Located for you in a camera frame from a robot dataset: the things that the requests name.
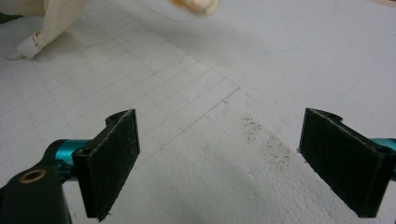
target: plush toy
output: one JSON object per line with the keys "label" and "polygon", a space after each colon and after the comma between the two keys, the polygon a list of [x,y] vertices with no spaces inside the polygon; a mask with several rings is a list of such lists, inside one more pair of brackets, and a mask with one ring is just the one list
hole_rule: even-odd
{"label": "plush toy", "polygon": [[[34,32],[18,46],[17,52],[7,55],[9,60],[33,58],[64,32],[80,16],[89,0],[0,0],[0,13],[22,16],[43,16],[41,30]],[[212,14],[219,0],[171,0],[198,15]]]}

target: beige fabric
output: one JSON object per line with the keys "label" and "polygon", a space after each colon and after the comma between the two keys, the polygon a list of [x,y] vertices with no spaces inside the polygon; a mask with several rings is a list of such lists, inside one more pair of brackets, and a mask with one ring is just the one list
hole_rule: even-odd
{"label": "beige fabric", "polygon": [[44,16],[43,26],[40,31],[34,32],[37,40],[35,43],[20,44],[19,52],[32,52],[25,46],[36,46],[36,53],[46,47],[58,35],[63,33],[82,13],[89,0],[0,0],[0,12],[24,16]]}

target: white cloth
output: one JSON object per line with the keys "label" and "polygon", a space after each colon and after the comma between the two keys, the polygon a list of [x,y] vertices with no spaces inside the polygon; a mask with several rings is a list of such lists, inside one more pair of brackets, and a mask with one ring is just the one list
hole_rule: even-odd
{"label": "white cloth", "polygon": [[0,0],[0,12],[10,15],[44,16],[42,29],[18,45],[19,53],[33,58],[80,16],[88,1]]}

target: white surface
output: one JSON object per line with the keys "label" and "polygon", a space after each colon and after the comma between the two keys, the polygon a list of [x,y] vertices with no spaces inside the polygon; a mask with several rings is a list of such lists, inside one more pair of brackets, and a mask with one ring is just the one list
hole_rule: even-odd
{"label": "white surface", "polygon": [[[394,183],[357,218],[295,148],[306,107],[394,137],[395,19],[362,0],[224,0],[206,19],[93,0],[36,59],[0,59],[0,185],[136,108],[142,154],[105,223],[393,223]],[[0,25],[3,58],[39,25]],[[64,189],[75,223],[95,223]]]}

